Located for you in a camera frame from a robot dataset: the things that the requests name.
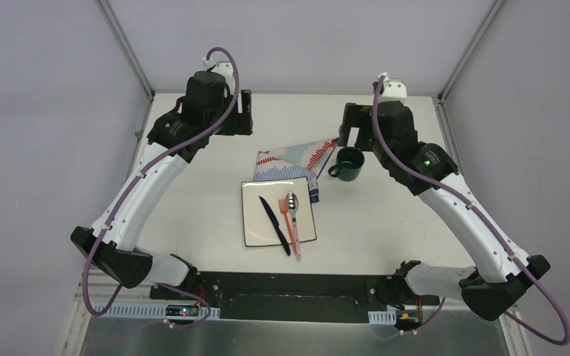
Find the patterned cloth napkin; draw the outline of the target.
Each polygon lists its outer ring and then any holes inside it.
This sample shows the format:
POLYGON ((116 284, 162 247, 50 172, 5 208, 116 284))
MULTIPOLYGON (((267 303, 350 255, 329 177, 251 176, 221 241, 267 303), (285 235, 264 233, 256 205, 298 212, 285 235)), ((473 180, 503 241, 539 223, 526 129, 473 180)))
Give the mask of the patterned cloth napkin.
POLYGON ((320 200, 318 178, 322 174, 332 153, 337 147, 337 139, 327 139, 286 148, 259 151, 253 181, 280 179, 307 179, 311 203, 320 200))

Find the white square plate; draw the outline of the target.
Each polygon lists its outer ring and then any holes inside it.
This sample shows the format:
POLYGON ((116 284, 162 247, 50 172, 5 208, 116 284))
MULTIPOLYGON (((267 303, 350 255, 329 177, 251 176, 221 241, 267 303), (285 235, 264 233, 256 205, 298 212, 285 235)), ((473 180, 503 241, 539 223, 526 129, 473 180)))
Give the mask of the white square plate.
POLYGON ((308 180, 305 177, 281 179, 263 182, 243 182, 242 212, 244 245, 249 248, 280 246, 272 221, 262 204, 265 200, 272 209, 279 228, 287 240, 290 239, 285 217, 279 208, 278 200, 284 199, 288 193, 298 198, 297 219, 299 241, 302 243, 317 240, 315 221, 308 192, 308 180))

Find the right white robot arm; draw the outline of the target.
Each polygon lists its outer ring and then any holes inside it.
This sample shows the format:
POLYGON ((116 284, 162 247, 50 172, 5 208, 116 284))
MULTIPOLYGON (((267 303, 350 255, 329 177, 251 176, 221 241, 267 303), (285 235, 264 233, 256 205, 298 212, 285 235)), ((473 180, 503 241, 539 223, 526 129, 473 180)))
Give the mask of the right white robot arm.
POLYGON ((372 105, 345 105, 338 145, 345 146, 358 128, 355 148, 374 153, 390 177, 431 208, 474 263, 452 268, 403 262, 390 276, 395 304, 432 295, 461 300, 482 319, 496 320, 546 274, 548 261, 529 255, 482 210, 444 148, 419 140, 401 81, 381 73, 373 90, 372 105))

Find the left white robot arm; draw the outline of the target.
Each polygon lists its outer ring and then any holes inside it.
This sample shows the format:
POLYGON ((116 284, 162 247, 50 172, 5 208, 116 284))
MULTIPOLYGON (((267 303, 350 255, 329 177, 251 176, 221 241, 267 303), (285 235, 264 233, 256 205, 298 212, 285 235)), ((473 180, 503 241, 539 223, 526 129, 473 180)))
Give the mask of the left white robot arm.
POLYGON ((197 281, 181 258, 146 251, 138 246, 145 223, 175 178, 197 152, 208 145, 205 136, 184 148, 178 145, 216 123, 215 135, 252 134, 250 90, 239 90, 230 62, 207 60, 196 72, 176 105, 155 122, 142 156, 117 197, 90 228, 78 226, 71 242, 98 269, 132 289, 141 283, 167 284, 179 300, 191 298, 197 281))

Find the dark blue plastic knife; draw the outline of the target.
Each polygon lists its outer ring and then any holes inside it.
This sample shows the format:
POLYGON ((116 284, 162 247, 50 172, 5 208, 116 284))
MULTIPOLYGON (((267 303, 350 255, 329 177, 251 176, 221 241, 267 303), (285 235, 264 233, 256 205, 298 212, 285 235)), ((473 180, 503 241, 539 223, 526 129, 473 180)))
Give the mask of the dark blue plastic knife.
POLYGON ((278 239, 279 239, 281 245, 283 246, 284 251, 286 252, 286 255, 288 257, 290 257, 292 252, 291 252, 291 249, 289 247, 289 243, 287 242, 287 240, 286 240, 286 238, 285 238, 285 236, 284 236, 284 234, 283 234, 283 232, 279 226, 279 222, 278 222, 277 217, 275 216, 274 211, 272 210, 269 203, 262 196, 259 196, 259 200, 261 201, 261 205, 263 206, 263 208, 266 212, 266 215, 268 216, 273 228, 275 229, 275 233, 277 234, 278 239))

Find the dark green mug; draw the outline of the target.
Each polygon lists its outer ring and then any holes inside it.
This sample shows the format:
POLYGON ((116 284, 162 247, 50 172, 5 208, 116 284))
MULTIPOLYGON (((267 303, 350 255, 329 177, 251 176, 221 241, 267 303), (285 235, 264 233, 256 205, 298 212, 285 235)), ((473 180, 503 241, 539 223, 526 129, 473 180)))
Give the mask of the dark green mug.
POLYGON ((329 168, 328 174, 330 177, 351 182, 360 174, 364 162, 365 157, 359 149, 345 147, 337 153, 336 162, 329 168))

